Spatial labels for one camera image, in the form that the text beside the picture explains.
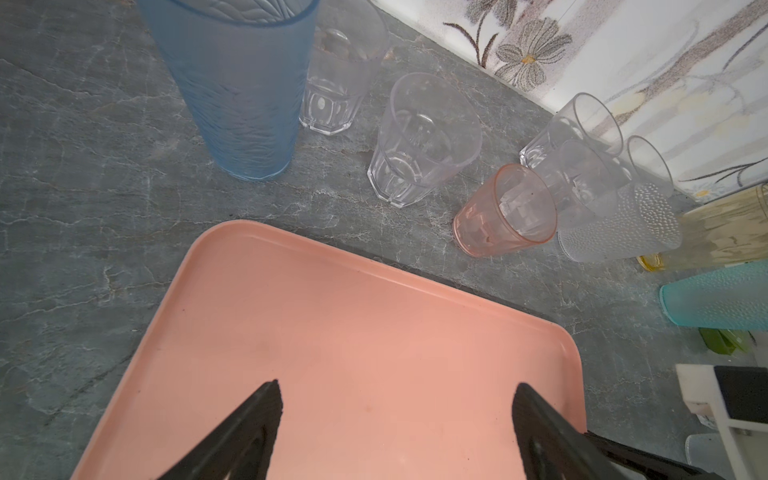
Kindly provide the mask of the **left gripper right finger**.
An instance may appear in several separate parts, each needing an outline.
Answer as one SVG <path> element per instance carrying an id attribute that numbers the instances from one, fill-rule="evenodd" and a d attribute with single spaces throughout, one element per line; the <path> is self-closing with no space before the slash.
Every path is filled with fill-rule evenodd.
<path id="1" fill-rule="evenodd" d="M 623 479 L 531 385 L 515 391 L 511 417 L 527 479 Z"/>

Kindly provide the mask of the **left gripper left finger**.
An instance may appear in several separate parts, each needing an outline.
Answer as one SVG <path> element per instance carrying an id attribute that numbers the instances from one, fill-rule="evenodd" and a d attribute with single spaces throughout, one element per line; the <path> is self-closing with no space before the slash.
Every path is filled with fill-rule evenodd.
<path id="1" fill-rule="evenodd" d="M 282 412 L 278 381 L 263 383 L 161 477 L 264 480 Z"/>

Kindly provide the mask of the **pink plastic tray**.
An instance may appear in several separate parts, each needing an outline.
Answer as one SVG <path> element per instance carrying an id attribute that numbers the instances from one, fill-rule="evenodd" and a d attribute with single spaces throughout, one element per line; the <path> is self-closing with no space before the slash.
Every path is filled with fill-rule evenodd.
<path id="1" fill-rule="evenodd" d="M 520 383 L 587 428 L 563 327 L 237 220 L 191 245 L 74 477 L 155 479 L 273 380 L 272 479 L 520 479 Z"/>

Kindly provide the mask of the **tall teal plastic cup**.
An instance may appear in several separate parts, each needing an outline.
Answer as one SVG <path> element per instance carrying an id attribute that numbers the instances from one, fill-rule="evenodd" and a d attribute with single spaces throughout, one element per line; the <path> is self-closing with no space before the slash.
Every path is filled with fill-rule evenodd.
<path id="1" fill-rule="evenodd" d="M 765 331 L 765 260 L 695 275 L 659 289 L 663 314 L 682 327 Z"/>

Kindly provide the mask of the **clear faceted glass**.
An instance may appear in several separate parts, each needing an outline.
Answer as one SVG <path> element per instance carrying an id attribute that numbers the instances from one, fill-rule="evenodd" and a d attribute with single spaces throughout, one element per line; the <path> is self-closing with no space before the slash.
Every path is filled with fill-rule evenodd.
<path id="1" fill-rule="evenodd" d="M 559 231 L 613 215 L 618 191 L 631 183 L 635 174 L 619 158 L 579 140 L 567 140 L 555 149 L 530 152 L 525 165 L 548 187 L 555 201 Z"/>
<path id="2" fill-rule="evenodd" d="M 409 73 L 391 90 L 367 177 L 378 198 L 410 206 L 475 161 L 481 146 L 468 98 L 436 75 Z"/>
<path id="3" fill-rule="evenodd" d="M 299 120 L 334 135 L 348 129 L 388 50 L 389 32 L 368 0 L 319 4 Z"/>

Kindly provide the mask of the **tall yellow plastic cup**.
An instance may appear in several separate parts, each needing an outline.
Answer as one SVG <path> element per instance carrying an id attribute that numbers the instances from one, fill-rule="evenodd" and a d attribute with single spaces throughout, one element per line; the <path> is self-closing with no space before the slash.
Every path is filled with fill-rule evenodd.
<path id="1" fill-rule="evenodd" d="M 639 256 L 649 272 L 724 267 L 767 258 L 767 185 L 720 198 L 678 217 L 679 248 Z"/>

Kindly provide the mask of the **tall blue plastic cup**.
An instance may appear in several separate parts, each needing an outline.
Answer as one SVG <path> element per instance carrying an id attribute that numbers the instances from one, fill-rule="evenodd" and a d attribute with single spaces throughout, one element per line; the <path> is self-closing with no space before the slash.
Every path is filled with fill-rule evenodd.
<path id="1" fill-rule="evenodd" d="M 281 174 L 299 132 L 318 2 L 138 7 L 216 164 L 247 181 Z"/>

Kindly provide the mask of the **small green object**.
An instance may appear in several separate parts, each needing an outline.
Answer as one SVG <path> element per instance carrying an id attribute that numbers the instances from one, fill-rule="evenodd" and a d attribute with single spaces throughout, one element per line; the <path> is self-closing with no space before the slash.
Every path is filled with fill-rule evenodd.
<path id="1" fill-rule="evenodd" d="M 708 350 L 726 356 L 736 352 L 748 353 L 755 340 L 748 331 L 699 328 L 698 332 Z"/>

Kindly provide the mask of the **small pink glass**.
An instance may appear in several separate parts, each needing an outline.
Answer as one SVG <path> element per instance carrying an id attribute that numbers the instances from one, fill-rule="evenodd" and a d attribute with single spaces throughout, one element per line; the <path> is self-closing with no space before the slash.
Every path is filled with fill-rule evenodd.
<path id="1" fill-rule="evenodd" d="M 469 256 L 499 256 L 545 244 L 558 226 L 544 181 L 520 164 L 502 166 L 459 210 L 453 233 Z"/>

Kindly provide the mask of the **frosted dotted clear cup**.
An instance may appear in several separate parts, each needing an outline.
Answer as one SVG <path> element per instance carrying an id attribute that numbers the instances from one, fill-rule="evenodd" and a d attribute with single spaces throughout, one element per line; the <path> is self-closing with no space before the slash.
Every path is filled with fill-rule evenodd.
<path id="1" fill-rule="evenodd" d="M 672 207 L 651 183 L 631 183 L 617 192 L 615 212 L 558 233 L 565 255 L 575 262 L 626 259 L 674 250 L 683 233 Z"/>

